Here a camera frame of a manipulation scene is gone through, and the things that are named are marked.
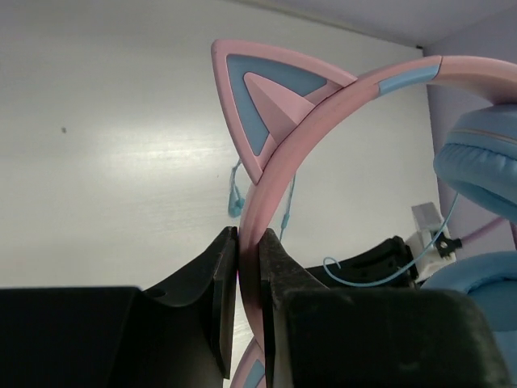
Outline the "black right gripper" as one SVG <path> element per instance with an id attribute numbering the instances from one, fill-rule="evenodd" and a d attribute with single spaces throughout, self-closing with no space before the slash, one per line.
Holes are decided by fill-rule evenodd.
<path id="1" fill-rule="evenodd" d="M 351 287 L 351 283 L 365 288 L 414 288 L 415 275 L 411 272 L 413 265 L 393 279 L 386 280 L 412 259 L 404 240 L 394 236 L 360 255 L 341 261 L 325 258 L 322 265 L 306 270 L 329 288 Z"/>

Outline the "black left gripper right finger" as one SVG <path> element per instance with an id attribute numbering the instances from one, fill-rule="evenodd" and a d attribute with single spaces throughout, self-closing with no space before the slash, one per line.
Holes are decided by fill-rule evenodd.
<path id="1" fill-rule="evenodd" d="M 508 387 L 481 309 L 442 289 L 328 289 L 268 230 L 260 241 L 269 387 Z"/>

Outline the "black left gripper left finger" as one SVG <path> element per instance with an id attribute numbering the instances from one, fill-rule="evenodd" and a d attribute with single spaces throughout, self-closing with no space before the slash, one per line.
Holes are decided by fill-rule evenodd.
<path id="1" fill-rule="evenodd" d="M 220 387 L 229 377 L 237 231 L 148 289 L 3 289 L 4 387 Z"/>

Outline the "pink blue cat-ear headphones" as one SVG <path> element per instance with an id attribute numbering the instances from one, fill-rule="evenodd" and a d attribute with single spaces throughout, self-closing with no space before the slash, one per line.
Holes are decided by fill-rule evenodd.
<path id="1" fill-rule="evenodd" d="M 263 387 L 259 241 L 297 168 L 336 125 L 374 99 L 418 83 L 455 86 L 490 102 L 464 114 L 435 156 L 451 188 L 516 218 L 516 66 L 472 56 L 432 56 L 354 76 L 284 48 L 216 40 L 212 66 L 233 143 L 251 180 L 239 226 L 239 282 L 253 332 L 235 387 Z"/>

